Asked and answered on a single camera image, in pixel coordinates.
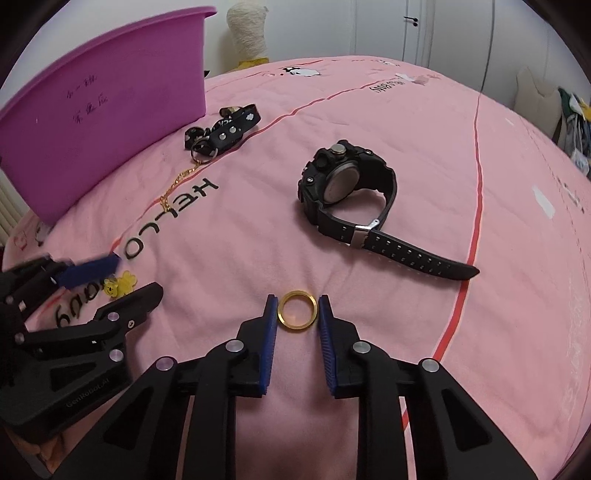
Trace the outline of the yellow flower keychain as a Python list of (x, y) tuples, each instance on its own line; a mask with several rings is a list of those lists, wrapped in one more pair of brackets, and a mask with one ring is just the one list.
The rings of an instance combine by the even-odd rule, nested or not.
[(111, 300), (117, 300), (130, 294), (136, 284), (136, 276), (124, 271), (119, 277), (106, 278), (103, 282), (103, 291)]

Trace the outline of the beige striped cushion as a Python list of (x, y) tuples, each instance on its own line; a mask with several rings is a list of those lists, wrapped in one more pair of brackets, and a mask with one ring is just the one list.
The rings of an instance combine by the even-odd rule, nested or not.
[(5, 246), (19, 221), (29, 211), (3, 171), (0, 172), (0, 241)]

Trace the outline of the purple plastic tub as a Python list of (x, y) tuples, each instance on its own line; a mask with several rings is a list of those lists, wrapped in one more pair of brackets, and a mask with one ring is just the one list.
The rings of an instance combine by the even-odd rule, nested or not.
[(212, 6), (153, 16), (59, 58), (1, 111), (1, 168), (46, 224), (101, 180), (204, 117), (204, 23)]

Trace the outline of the clothes pile on chair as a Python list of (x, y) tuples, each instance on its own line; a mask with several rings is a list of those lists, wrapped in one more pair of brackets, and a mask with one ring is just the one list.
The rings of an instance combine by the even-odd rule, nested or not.
[(558, 92), (562, 105), (559, 144), (578, 170), (590, 179), (590, 105), (562, 87)]

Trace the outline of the beige chair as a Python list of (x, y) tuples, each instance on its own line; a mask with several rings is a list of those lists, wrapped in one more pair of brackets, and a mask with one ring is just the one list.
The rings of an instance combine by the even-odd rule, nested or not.
[(513, 110), (553, 138), (562, 118), (562, 100), (558, 87), (536, 77), (528, 67), (516, 76), (517, 94)]

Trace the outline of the alpaca plush toy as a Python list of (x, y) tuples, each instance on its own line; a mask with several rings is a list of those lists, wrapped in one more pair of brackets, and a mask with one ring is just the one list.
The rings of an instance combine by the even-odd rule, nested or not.
[(268, 11), (266, 6), (259, 3), (239, 1), (226, 12), (226, 24), (238, 57), (236, 70), (270, 62), (264, 31)]

